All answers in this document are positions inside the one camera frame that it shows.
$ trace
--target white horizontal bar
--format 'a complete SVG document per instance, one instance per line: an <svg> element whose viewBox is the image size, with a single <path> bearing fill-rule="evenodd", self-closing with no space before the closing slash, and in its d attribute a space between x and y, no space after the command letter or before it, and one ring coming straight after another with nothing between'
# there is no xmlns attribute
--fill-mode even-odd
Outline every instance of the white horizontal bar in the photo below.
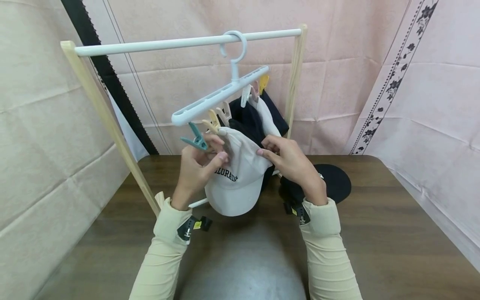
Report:
<svg viewBox="0 0 480 300"><path fill-rule="evenodd" d="M207 198L203 198L202 200L198 200L196 202L193 202L192 204L190 204L188 207L189 208L194 208L194 207L197 207L197 206L200 206L202 204L205 204L208 202L208 199Z"/></svg>
<svg viewBox="0 0 480 300"><path fill-rule="evenodd" d="M261 39L299 36L301 29L287 29L277 31L264 31L245 33L247 41L255 41ZM237 36L225 35L225 36L204 36L204 37L192 37L181 39L169 39L164 41L149 41L149 42L135 42L135 43L123 43L123 44L111 44L111 45L96 45L96 46L83 46L75 47L75 52L78 56L98 56L119 54L128 52L141 52L152 50L165 50L176 49L185 47L196 47L216 44L226 44L240 42Z"/></svg>
<svg viewBox="0 0 480 300"><path fill-rule="evenodd" d="M227 99L234 93L243 89L246 85L252 83L253 81L260 78L260 76L266 74L270 68L268 66L263 66L255 71L248 73L247 75L241 77L237 81L233 81L219 90L214 91L213 93L185 106L184 108L176 111L172 114L172 123L175 126L182 126L192 121L196 117L200 116L206 112L209 108L213 108L218 103Z"/></svg>

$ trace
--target wooden post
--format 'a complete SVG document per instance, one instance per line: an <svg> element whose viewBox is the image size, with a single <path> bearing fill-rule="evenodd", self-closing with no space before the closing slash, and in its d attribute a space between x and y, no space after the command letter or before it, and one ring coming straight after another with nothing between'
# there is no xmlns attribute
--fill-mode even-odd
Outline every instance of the wooden post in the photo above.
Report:
<svg viewBox="0 0 480 300"><path fill-rule="evenodd" d="M285 115L290 129L287 133L287 138L290 138L292 132L293 112L295 109L295 96L300 82L301 67L303 63L303 52L305 50L305 41L307 40L307 25L300 25L301 34L295 37L295 45L292 56L292 70L290 71L290 84L287 98L287 105L285 108Z"/></svg>
<svg viewBox="0 0 480 300"><path fill-rule="evenodd" d="M158 205L155 201L152 190L150 189L150 186L145 180L142 171L138 167L135 158L130 152L130 148L125 141L125 137L123 136L120 127L115 121L115 118L112 116L112 113L108 108L101 91L98 89L98 86L96 85L92 74L89 72L84 62L76 54L75 43L73 43L72 41L62 41L60 45L63 49L63 53L65 53L65 56L67 57L70 65L72 66L73 71L75 71L75 74L77 74L80 83L84 87L88 98L92 101L93 106L95 107L98 115L103 122L103 125L107 129L108 133L110 133L110 136L113 138L113 141L117 145L120 154L127 163L127 166L132 172L132 175L137 181L138 185L140 186L140 189L144 193L144 196L150 204L150 207L152 207L153 212L156 216L158 216L160 209L158 208Z"/></svg>

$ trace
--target white plastic hanger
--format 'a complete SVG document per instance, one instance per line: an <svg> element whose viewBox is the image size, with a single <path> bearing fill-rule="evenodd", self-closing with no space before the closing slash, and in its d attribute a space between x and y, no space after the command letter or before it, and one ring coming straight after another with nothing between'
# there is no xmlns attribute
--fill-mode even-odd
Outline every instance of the white plastic hanger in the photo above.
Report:
<svg viewBox="0 0 480 300"><path fill-rule="evenodd" d="M215 107L221 101L227 99L234 93L241 90L243 87L249 85L251 82L258 80L262 75L266 74L270 69L268 66L262 66L253 72L239 78L239 70L237 63L243 59L247 52L247 40L245 36L236 30L227 31L224 35L237 36L242 43L242 53L234 60L230 60L232 68L232 81L219 90L185 106L184 108L172 114L172 123L175 126L185 125L196 117L203 114L209 108ZM220 52L224 57L227 56L225 52L225 44L220 44Z"/></svg>

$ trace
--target teal clothespin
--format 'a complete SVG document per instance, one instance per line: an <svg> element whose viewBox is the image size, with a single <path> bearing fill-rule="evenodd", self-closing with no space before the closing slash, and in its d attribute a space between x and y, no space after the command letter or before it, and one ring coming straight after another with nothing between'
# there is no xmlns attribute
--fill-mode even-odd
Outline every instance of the teal clothespin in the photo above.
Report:
<svg viewBox="0 0 480 300"><path fill-rule="evenodd" d="M195 147L197 149L206 151L208 146L207 146L207 143L204 140L204 136L202 135L200 130L198 130L198 128L195 124L193 124L192 122L188 122L188 124L190 125L190 128L193 131L193 134L195 134L195 138L193 139L193 141L191 141L188 138L183 137L183 136L180 139L182 141L186 142L187 144L192 145L193 147Z"/></svg>

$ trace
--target black clip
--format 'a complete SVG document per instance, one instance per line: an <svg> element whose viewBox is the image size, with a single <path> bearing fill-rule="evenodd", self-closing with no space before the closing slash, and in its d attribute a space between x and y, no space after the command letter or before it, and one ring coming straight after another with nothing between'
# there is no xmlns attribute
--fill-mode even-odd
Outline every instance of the black clip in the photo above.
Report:
<svg viewBox="0 0 480 300"><path fill-rule="evenodd" d="M300 219L300 225L305 225L310 222L310 217L302 204L283 202L283 207L285 208L287 215L296 215Z"/></svg>
<svg viewBox="0 0 480 300"><path fill-rule="evenodd" d="M212 220L203 216L199 219L191 216L185 223L182 224L177 229L177 233L182 240L190 240L190 236L192 235L192 231L201 229L203 231L208 231L210 226L212 225Z"/></svg>

